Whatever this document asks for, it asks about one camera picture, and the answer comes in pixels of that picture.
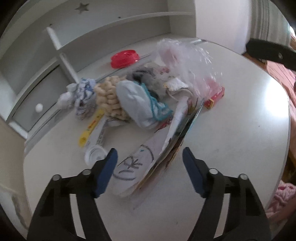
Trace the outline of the white round drawer knob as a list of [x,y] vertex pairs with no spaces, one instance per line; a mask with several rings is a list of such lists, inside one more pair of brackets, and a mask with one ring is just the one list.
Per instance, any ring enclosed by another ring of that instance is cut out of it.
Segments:
[[43,108],[44,108],[43,104],[38,103],[38,104],[35,106],[35,111],[36,111],[36,113],[41,113],[41,112],[43,111]]

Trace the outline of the colourful drawing booklet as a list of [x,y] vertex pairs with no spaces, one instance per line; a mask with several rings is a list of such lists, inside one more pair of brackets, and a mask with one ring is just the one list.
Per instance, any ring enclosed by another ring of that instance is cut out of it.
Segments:
[[187,96],[180,98],[173,115],[157,127],[151,138],[118,163],[113,172],[115,195],[131,195],[151,175],[199,114],[204,102],[202,99],[192,103]]

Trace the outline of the red plastic lid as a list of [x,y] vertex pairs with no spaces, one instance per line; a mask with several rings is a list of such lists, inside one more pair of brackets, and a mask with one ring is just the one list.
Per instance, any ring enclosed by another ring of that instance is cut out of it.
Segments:
[[136,63],[140,59],[135,50],[123,50],[111,57],[111,67],[121,69]]

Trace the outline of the yellow white tube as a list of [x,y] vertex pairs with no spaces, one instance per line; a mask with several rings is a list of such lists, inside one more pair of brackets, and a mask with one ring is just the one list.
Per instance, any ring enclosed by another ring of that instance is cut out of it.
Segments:
[[84,161],[90,168],[93,167],[96,161],[103,160],[107,156],[107,151],[103,148],[107,120],[104,111],[99,109],[95,114],[95,118],[79,137],[78,144],[85,152]]

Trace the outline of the light blue sock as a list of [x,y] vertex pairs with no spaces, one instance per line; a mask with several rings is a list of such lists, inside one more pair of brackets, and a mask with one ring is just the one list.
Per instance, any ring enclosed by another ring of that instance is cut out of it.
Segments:
[[155,128],[173,114],[165,103],[151,96],[144,84],[120,81],[116,86],[116,95],[123,110],[141,128]]

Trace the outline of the beige knitted cloth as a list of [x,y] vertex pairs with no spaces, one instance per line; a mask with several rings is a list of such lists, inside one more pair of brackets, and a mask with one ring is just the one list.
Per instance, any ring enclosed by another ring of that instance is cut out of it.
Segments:
[[125,79],[118,76],[106,77],[102,83],[95,85],[94,92],[96,93],[96,104],[103,109],[106,116],[128,121],[130,117],[122,108],[116,94],[117,84],[122,80]]

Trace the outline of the blue white crumpled cloth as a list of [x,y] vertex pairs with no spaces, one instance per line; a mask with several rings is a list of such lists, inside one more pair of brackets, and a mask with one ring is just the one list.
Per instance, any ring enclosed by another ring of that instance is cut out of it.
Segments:
[[82,78],[80,83],[66,86],[67,92],[62,93],[57,100],[58,109],[75,109],[75,115],[83,120],[93,115],[96,109],[96,94],[94,79]]

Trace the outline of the pink bed cover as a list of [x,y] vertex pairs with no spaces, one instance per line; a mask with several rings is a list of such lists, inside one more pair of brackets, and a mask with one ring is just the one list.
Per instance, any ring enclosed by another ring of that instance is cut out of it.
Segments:
[[[295,51],[295,40],[289,46]],[[270,77],[263,91],[263,115],[272,120],[270,138],[285,133],[285,138],[276,139],[275,145],[287,146],[285,157],[295,164],[295,71],[280,63],[247,57],[259,65]]]

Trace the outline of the clear plastic bag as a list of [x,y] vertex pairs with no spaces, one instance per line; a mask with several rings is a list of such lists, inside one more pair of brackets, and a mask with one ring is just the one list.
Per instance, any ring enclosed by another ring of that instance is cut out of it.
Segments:
[[201,39],[162,39],[157,43],[157,53],[171,73],[187,84],[196,97],[207,101],[220,89],[222,72],[214,66],[214,58],[202,46],[204,43]]

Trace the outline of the red yellow small box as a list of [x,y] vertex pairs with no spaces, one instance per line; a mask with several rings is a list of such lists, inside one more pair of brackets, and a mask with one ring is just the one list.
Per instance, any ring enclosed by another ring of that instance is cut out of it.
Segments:
[[220,101],[220,99],[224,97],[224,93],[225,93],[225,88],[220,87],[219,90],[211,98],[205,101],[204,107],[207,109],[212,109],[215,106],[215,104],[217,104]]

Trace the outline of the white desk hutch shelf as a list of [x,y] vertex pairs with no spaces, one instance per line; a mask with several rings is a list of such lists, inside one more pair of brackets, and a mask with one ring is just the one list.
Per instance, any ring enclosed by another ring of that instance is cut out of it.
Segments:
[[166,34],[196,35],[194,1],[1,1],[1,118],[26,138],[83,69]]

